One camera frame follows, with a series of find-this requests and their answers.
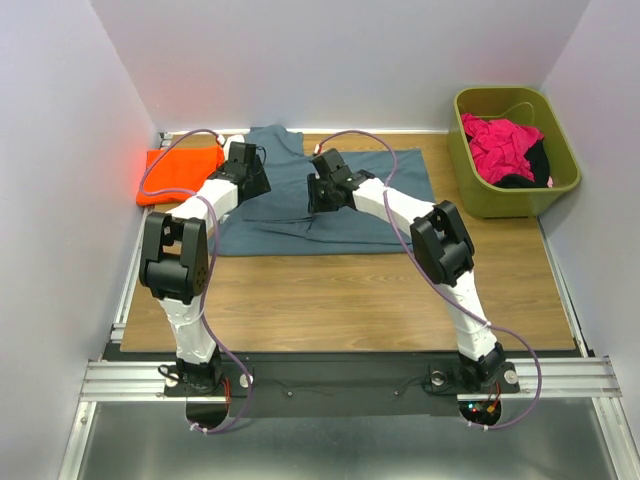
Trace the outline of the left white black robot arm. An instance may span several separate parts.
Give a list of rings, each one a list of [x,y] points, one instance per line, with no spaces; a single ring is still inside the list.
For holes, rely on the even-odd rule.
[[[197,191],[177,207],[146,217],[139,281],[163,309],[176,344],[176,363],[162,367],[170,388],[182,386],[210,395],[224,379],[217,340],[204,319],[204,296],[216,254],[209,235],[219,221],[247,200],[271,191],[264,160],[255,144],[231,141],[228,156]]]

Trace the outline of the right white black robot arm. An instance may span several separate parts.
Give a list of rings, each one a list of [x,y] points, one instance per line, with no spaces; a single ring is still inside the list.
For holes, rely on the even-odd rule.
[[[409,238],[410,260],[447,303],[461,381],[472,390],[491,384],[505,354],[479,299],[473,272],[475,247],[456,206],[419,200],[368,171],[353,171],[335,149],[317,148],[311,163],[315,172],[307,176],[309,211],[350,208],[387,222],[399,240]]]

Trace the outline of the blue-grey t-shirt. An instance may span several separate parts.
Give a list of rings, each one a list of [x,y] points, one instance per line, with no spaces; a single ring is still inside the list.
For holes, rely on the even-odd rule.
[[[349,207],[308,212],[307,175],[315,169],[301,133],[253,127],[248,143],[266,149],[271,191],[234,209],[221,223],[221,256],[384,254],[403,251],[385,218]]]

